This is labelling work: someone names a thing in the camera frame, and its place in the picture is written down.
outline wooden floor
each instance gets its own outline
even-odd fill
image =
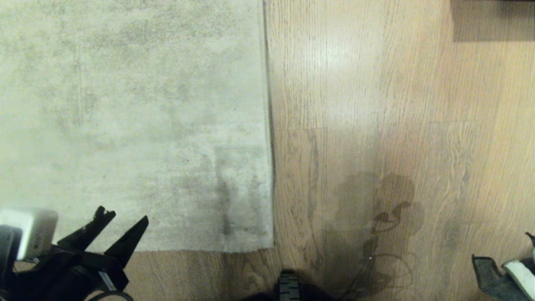
[[[487,300],[471,255],[526,257],[535,231],[534,14],[267,0],[276,246],[137,253],[127,291],[237,300],[292,268],[357,299]]]

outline gray rug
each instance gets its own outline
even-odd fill
[[[0,200],[98,205],[102,251],[144,215],[138,250],[273,245],[262,2],[0,2]]]

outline white plug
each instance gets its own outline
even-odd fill
[[[0,208],[0,225],[22,230],[17,260],[32,259],[50,250],[58,214],[38,208]]]

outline cable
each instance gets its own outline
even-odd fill
[[[102,300],[106,297],[109,297],[109,296],[119,296],[119,297],[122,297],[124,300],[127,300],[127,301],[134,301],[134,298],[132,298],[132,296],[130,296],[129,294],[123,292],[123,291],[107,291],[107,292],[103,292],[102,294],[98,294],[96,295],[95,297],[89,299],[89,301],[98,301],[98,300]]]

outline wood grain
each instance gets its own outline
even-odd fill
[[[527,256],[535,230],[533,3],[265,7],[276,246],[136,253],[127,290],[237,300],[292,268],[355,299],[490,300],[471,255]]]

